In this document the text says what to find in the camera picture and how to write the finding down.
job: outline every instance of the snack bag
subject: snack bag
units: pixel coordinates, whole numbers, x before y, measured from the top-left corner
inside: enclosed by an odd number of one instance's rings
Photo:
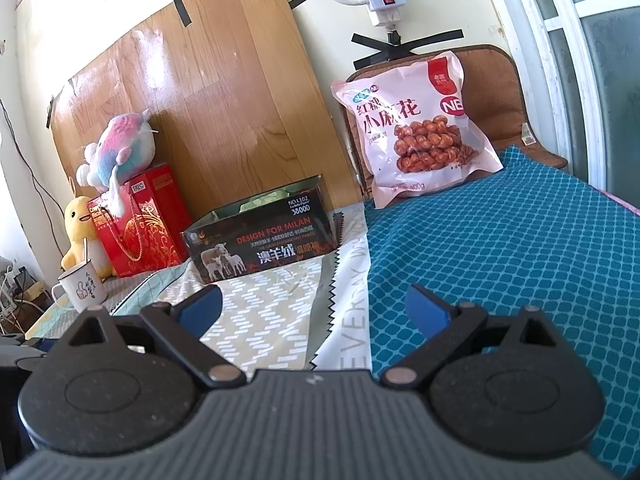
[[[444,52],[332,85],[334,97],[356,117],[376,208],[397,195],[461,184],[475,170],[502,169],[485,134],[465,114],[463,79],[460,60]]]

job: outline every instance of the black box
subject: black box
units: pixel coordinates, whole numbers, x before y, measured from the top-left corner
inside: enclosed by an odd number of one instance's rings
[[[316,175],[214,209],[182,239],[202,281],[212,283],[333,251],[332,209]]]

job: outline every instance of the pink and blue plush toy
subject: pink and blue plush toy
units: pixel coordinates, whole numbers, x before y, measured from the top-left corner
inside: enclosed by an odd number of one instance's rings
[[[88,164],[76,171],[81,186],[108,191],[108,207],[112,216],[124,215],[120,184],[146,170],[156,155],[154,131],[148,123],[149,110],[141,114],[122,114],[109,121],[98,143],[84,149]]]

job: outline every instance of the gray ribbed surface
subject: gray ribbed surface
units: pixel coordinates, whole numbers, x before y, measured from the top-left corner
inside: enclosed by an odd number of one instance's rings
[[[588,455],[506,462],[443,433],[414,394],[370,374],[260,370],[209,394],[177,434],[142,452],[87,459],[38,452],[7,480],[612,480]]]

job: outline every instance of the white mug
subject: white mug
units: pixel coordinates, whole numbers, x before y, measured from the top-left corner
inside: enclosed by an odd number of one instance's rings
[[[65,308],[58,303],[53,293],[57,286],[63,288],[69,301],[78,312],[82,312],[88,306],[100,305],[107,299],[107,291],[104,289],[102,280],[98,278],[90,258],[66,270],[60,274],[58,279],[60,283],[56,283],[51,287],[51,295],[56,305],[64,310],[71,309]]]

